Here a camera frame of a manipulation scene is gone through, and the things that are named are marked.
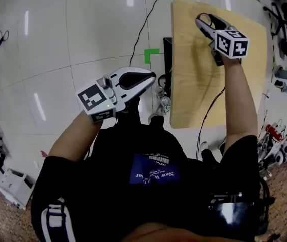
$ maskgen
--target red object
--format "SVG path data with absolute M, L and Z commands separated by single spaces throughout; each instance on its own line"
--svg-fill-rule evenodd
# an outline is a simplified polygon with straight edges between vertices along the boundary
M 42 157 L 46 158 L 48 157 L 47 153 L 45 153 L 44 151 L 41 151 Z
M 276 131 L 276 129 L 275 129 L 272 125 L 268 124 L 268 125 L 266 126 L 266 131 L 267 131 L 271 136 L 275 137 L 275 139 L 276 139 L 277 141 L 280 142 L 280 141 L 282 140 L 282 134 L 278 134 L 278 132 Z

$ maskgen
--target green tape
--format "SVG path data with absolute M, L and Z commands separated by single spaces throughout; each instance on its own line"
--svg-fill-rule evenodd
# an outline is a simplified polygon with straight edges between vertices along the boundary
M 151 54 L 160 54 L 160 49 L 146 49 L 144 50 L 144 62 L 150 64 L 150 55 Z

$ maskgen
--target white box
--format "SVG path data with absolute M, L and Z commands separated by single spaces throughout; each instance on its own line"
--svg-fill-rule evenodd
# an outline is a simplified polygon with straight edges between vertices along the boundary
M 238 30 L 216 30 L 215 50 L 230 59 L 246 58 L 250 39 Z
M 115 117 L 115 105 L 96 80 L 89 81 L 75 94 L 92 122 L 100 122 Z
M 0 191 L 7 200 L 18 208 L 26 209 L 35 184 L 26 174 L 8 169 L 0 180 Z

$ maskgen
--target floor tile grout line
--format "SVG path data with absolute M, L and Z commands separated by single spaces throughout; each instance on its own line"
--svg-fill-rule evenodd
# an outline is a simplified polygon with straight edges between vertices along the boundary
M 22 77 L 21 61 L 20 61 L 20 49 L 19 49 L 19 23 L 18 23 L 18 28 L 17 28 L 17 47 L 18 47 L 18 58 L 19 58 L 19 65 L 20 65 L 20 71 L 21 71 L 21 78 L 23 78 Z M 28 93 L 27 93 L 26 86 L 24 85 L 23 80 L 21 80 L 21 82 L 22 82 L 22 86 L 23 86 L 23 89 L 24 89 L 24 92 L 25 92 L 25 96 L 27 98 L 29 112 L 32 115 L 32 119 L 34 121 L 35 126 L 37 127 L 37 121 L 36 121 L 36 118 L 34 117 L 34 114 L 32 113 L 31 104 L 30 104 L 30 101 L 29 101 L 29 98 L 28 98 Z
M 71 56 L 70 56 L 70 53 L 69 53 L 69 46 L 68 46 L 68 34 L 67 34 L 67 0 L 65 0 L 65 22 L 66 22 L 66 41 L 67 41 L 67 52 L 68 52 L 69 68 L 70 68 L 70 70 L 71 70 L 71 75 L 72 75 L 72 81 L 73 81 L 74 91 L 76 92 L 75 83 L 74 83 L 74 77 L 73 77 L 73 71 L 72 71 L 72 67 L 71 67 Z
M 15 41 L 16 41 L 16 44 L 17 44 L 18 61 L 19 61 L 19 73 L 20 73 L 20 77 L 22 78 L 22 68 L 21 68 L 21 61 L 20 61 L 20 54 L 19 54 L 19 41 L 18 41 L 18 37 L 19 37 L 19 36 L 18 36 L 18 35 L 19 35 L 19 21 L 15 22 L 12 26 L 10 26 L 9 29 L 14 28 L 14 27 L 17 28 L 16 36 L 14 36 L 14 38 L 16 39 Z
M 81 62 L 81 63 L 73 64 L 73 65 L 71 65 L 71 66 L 76 66 L 76 65 L 80 65 L 80 64 L 84 64 L 84 63 L 90 63 L 90 62 L 101 61 L 101 60 L 106 60 L 106 59 L 120 58 L 120 57 L 130 57 L 130 56 L 131 56 L 131 55 L 121 55 L 121 56 L 115 56 L 115 57 L 108 57 L 108 58 L 96 59 L 96 60 L 91 60 L 91 61 L 86 61 L 86 62 Z
M 148 17 L 148 10 L 147 10 L 147 0 L 144 0 L 145 2 L 145 14 L 146 17 Z M 149 49 L 150 49 L 150 38 L 149 38 L 149 19 L 147 20 L 147 29 L 148 29 L 148 45 L 149 45 Z
M 45 73 L 49 73 L 49 72 L 52 72 L 52 71 L 55 71 L 55 70 L 63 69 L 63 68 L 66 68 L 66 67 L 72 68 L 72 66 L 76 66 L 76 65 L 81 65 L 81 64 L 90 63 L 90 62 L 96 62 L 96 61 L 101 61 L 101 60 L 107 60 L 107 59 L 113 59 L 113 58 L 120 58 L 120 57 L 130 57 L 130 55 L 122 55 L 122 56 L 116 56 L 116 57 L 102 58 L 102 59 L 97 59 L 97 60 L 92 60 L 92 61 L 81 62 L 81 63 L 77 63 L 77 64 L 73 64 L 73 65 L 67 65 L 67 66 L 64 66 L 64 67 L 59 67 L 59 68 L 52 69 L 52 70 L 49 70 L 49 71 L 46 71 L 46 72 L 43 72 L 43 73 L 40 73 L 40 74 L 36 74 L 36 75 L 30 76 L 30 77 L 25 78 L 25 79 L 22 78 L 20 81 L 14 82 L 14 83 L 12 83 L 12 84 L 10 84 L 10 85 L 8 85 L 8 86 L 6 86 L 6 87 L 0 89 L 0 91 L 4 90 L 4 89 L 6 89 L 6 88 L 8 88 L 8 87 L 10 87 L 10 86 L 12 86 L 12 85 L 15 85 L 15 84 L 17 84 L 17 83 L 20 83 L 20 82 L 23 82 L 23 81 L 25 81 L 25 80 L 28 80 L 28 79 L 30 79 L 30 78 L 32 78 L 32 77 L 36 77 L 36 76 L 38 76 L 38 75 L 42 75 L 42 74 L 45 74 Z

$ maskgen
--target black shirt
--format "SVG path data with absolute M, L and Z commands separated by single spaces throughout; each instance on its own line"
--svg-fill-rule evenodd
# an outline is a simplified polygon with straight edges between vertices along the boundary
M 250 201 L 259 198 L 257 158 L 257 138 L 246 136 L 228 149 L 218 168 L 210 169 L 188 159 L 163 128 L 116 125 L 99 132 L 91 157 L 82 162 L 46 158 L 34 189 L 32 224 L 44 240 L 41 213 L 63 197 L 76 241 L 120 241 L 146 222 L 208 235 L 210 193 L 239 191 Z M 153 162 L 154 169 L 158 164 L 161 171 L 149 177 L 142 170 L 140 176 L 134 167 L 140 168 L 140 160 Z M 163 171 L 164 166 L 170 169 Z M 253 231 L 245 237 L 252 240 Z

